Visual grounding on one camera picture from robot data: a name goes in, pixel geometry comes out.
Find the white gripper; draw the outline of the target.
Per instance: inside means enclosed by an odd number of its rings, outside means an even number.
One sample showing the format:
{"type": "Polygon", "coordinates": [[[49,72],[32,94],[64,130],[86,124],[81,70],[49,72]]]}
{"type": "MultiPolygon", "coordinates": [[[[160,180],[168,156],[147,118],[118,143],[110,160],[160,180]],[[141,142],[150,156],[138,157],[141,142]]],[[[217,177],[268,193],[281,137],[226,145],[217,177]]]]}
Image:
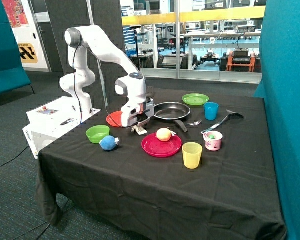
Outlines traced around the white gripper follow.
{"type": "Polygon", "coordinates": [[[154,116],[154,101],[152,98],[147,98],[143,103],[136,103],[135,101],[129,100],[121,108],[121,124],[122,127],[132,127],[130,130],[132,133],[137,131],[139,127],[145,128],[150,121],[150,118],[154,116]]]}

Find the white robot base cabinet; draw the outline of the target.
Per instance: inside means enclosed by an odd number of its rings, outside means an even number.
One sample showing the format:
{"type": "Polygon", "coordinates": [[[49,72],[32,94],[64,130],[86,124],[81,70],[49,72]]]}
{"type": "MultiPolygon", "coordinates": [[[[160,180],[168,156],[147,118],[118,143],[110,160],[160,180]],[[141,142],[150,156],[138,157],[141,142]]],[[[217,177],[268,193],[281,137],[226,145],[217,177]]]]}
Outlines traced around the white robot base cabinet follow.
{"type": "Polygon", "coordinates": [[[99,109],[93,108],[91,113],[81,114],[75,100],[68,96],[62,96],[28,111],[26,115],[29,124],[22,130],[33,157],[37,159],[42,149],[98,112],[99,109]]]}

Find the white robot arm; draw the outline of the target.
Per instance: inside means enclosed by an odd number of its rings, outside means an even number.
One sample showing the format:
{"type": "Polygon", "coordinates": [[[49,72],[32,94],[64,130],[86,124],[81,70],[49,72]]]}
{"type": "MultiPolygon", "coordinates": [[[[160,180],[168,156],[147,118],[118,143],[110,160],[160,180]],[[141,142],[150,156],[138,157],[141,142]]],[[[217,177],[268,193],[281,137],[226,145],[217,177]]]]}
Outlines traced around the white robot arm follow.
{"type": "Polygon", "coordinates": [[[127,103],[121,107],[121,125],[124,128],[142,127],[149,123],[155,114],[154,103],[147,99],[145,76],[137,69],[128,56],[117,48],[107,34],[97,25],[72,27],[65,31],[68,45],[68,63],[74,72],[60,79],[61,88],[72,96],[76,115],[85,121],[93,115],[91,96],[83,91],[96,81],[96,75],[88,67],[88,51],[97,60],[120,65],[126,76],[115,81],[114,88],[118,95],[127,97],[127,103]]]}

